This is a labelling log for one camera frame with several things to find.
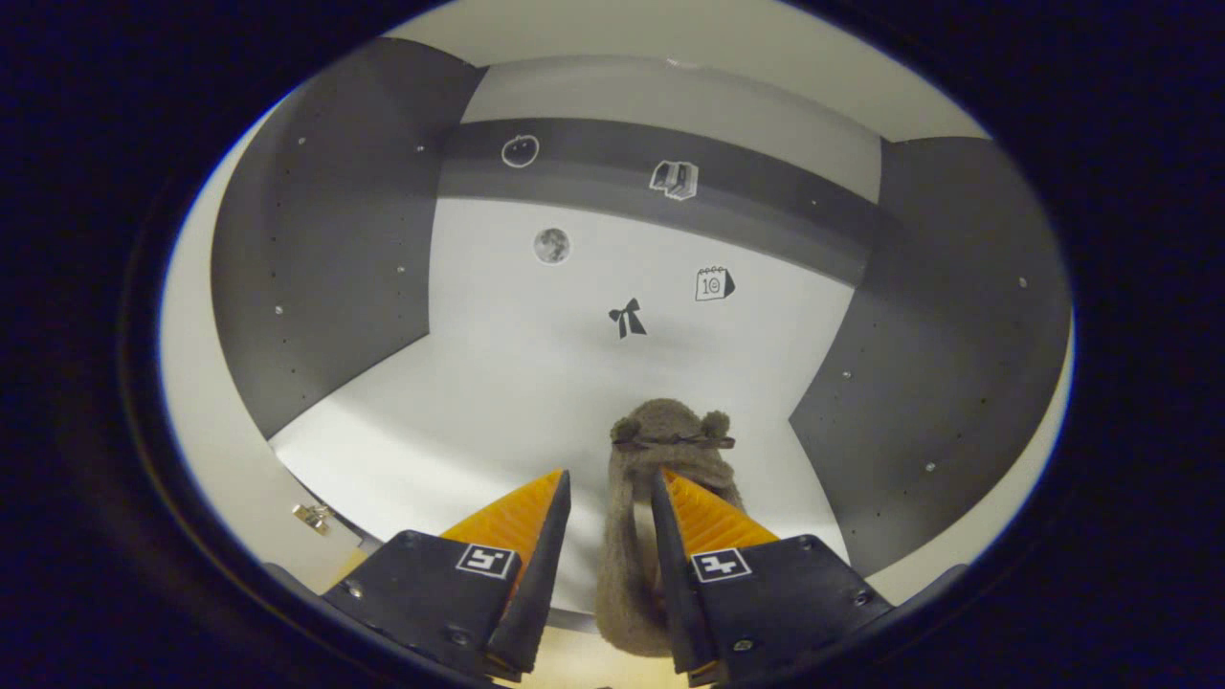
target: orange gripper pad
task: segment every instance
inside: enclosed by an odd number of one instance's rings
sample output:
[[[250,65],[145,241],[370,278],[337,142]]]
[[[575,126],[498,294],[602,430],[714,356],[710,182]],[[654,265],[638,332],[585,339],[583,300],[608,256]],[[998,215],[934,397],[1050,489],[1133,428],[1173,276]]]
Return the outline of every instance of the orange gripper pad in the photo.
[[[522,577],[528,563],[532,561],[561,473],[562,470],[557,470],[511,490],[440,536],[451,541],[514,550],[523,560],[519,566]]]
[[[748,519],[748,515],[684,476],[664,470],[664,481],[686,557],[778,541],[778,536]]]

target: brown plush toy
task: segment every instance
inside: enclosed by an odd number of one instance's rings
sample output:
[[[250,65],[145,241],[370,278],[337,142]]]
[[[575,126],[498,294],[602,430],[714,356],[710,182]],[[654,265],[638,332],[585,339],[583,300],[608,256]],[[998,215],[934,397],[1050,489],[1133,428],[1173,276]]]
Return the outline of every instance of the brown plush toy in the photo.
[[[744,509],[733,482],[734,471],[718,450],[733,446],[730,425],[723,412],[709,412],[699,419],[676,400],[652,400],[612,427],[595,625],[622,651],[637,656],[671,653],[650,517],[655,472],[671,470]]]

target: white wall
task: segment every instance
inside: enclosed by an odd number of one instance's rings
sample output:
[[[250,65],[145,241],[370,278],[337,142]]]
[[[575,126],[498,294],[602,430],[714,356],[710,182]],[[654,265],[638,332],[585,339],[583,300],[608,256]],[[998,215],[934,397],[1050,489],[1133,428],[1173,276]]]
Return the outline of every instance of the white wall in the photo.
[[[902,64],[774,0],[457,0],[387,36],[478,66],[559,55],[673,59],[777,86],[891,141],[987,136]]]
[[[225,154],[184,222],[162,295],[162,386],[187,467],[222,521],[260,561],[276,563],[322,592],[353,557],[359,538],[336,520],[322,536],[293,516],[294,505],[316,500],[277,460],[246,412],[213,316],[209,273],[217,212],[239,158],[271,114]]]

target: toy ear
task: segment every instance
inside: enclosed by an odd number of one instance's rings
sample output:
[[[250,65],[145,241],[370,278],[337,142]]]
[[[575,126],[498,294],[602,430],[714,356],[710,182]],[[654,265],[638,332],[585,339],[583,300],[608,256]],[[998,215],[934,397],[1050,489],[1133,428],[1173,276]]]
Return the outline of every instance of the toy ear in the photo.
[[[612,424],[612,432],[609,435],[612,438],[614,443],[626,443],[633,440],[633,436],[642,430],[642,422],[636,418],[626,417],[615,424]]]
[[[723,412],[707,412],[702,418],[702,433],[707,438],[726,438],[730,428],[731,419]]]

